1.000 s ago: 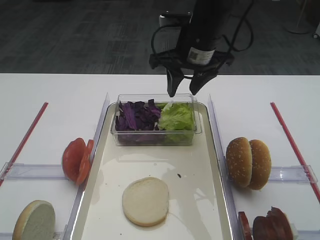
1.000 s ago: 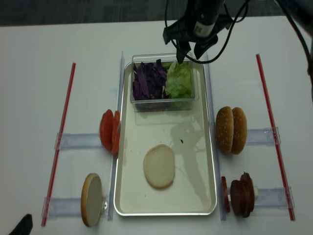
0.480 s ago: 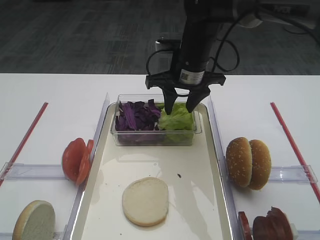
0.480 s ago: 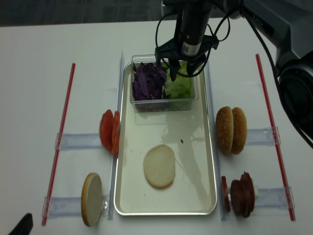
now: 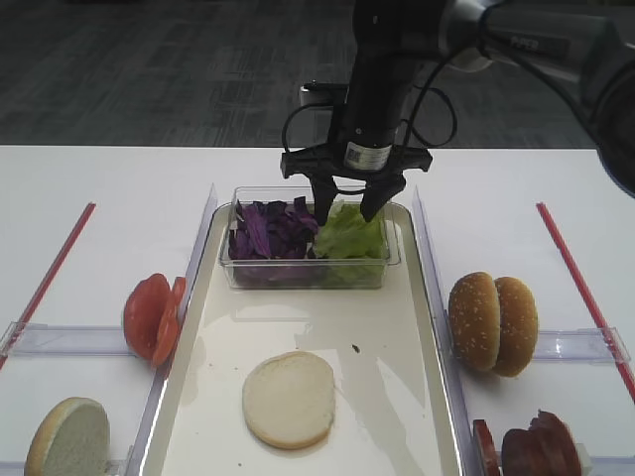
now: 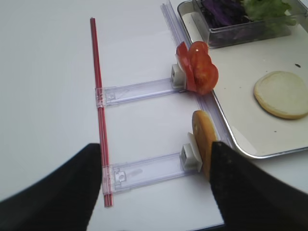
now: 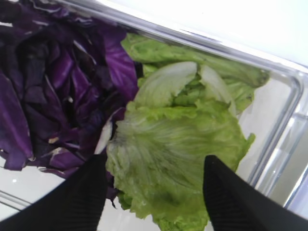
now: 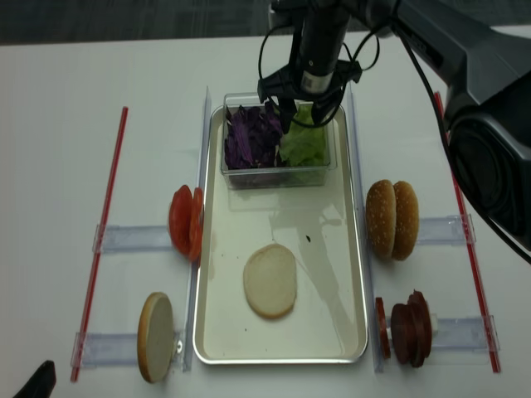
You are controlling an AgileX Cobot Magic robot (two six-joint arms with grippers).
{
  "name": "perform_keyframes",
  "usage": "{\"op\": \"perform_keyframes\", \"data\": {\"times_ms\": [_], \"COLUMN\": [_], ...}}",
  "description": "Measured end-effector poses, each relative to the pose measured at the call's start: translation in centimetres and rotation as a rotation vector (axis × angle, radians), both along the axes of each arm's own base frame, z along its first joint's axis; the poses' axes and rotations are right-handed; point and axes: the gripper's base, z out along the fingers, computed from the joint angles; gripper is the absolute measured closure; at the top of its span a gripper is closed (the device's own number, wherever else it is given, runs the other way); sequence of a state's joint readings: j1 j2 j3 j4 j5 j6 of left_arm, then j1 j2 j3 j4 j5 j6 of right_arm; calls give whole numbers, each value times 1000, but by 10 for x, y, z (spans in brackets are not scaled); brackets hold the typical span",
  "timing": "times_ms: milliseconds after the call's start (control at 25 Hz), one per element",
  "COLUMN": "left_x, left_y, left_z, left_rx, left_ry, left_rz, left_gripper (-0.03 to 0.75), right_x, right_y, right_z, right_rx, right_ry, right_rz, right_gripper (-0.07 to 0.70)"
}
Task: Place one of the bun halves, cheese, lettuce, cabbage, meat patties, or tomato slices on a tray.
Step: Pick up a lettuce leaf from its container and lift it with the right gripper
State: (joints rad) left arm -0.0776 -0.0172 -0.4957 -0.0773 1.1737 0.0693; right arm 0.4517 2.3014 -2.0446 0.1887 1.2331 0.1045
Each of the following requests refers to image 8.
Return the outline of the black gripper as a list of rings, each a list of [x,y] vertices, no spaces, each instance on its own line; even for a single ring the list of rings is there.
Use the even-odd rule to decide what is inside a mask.
[[[295,100],[314,102],[314,124],[326,124],[341,103],[343,86],[351,80],[359,81],[359,63],[339,59],[348,20],[348,16],[305,17],[294,33],[289,63],[259,79],[260,101],[278,99],[283,133],[289,132],[297,113]]]

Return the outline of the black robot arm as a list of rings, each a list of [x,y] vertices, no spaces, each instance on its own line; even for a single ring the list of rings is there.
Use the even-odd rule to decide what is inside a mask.
[[[355,59],[339,57],[351,19],[371,36],[396,35],[414,64],[445,82],[436,116],[454,178],[484,222],[520,255],[530,250],[530,41],[497,32],[438,1],[275,1],[272,29],[294,30],[289,63],[261,76],[261,100],[277,100],[286,122],[295,102],[315,122],[358,81]]]

